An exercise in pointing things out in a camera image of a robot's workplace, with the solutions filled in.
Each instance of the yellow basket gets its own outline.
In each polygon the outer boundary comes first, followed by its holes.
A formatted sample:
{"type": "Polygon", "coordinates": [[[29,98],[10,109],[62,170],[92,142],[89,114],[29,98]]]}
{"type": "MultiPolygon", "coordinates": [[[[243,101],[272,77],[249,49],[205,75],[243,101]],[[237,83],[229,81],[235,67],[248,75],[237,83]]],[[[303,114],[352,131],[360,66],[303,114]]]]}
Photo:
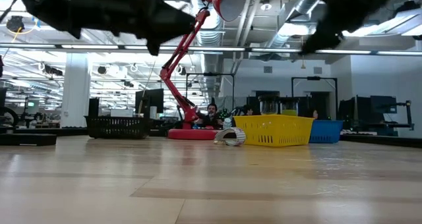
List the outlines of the yellow basket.
{"type": "Polygon", "coordinates": [[[246,144],[296,146],[309,143],[313,119],[289,115],[235,116],[246,134],[246,144]]]}

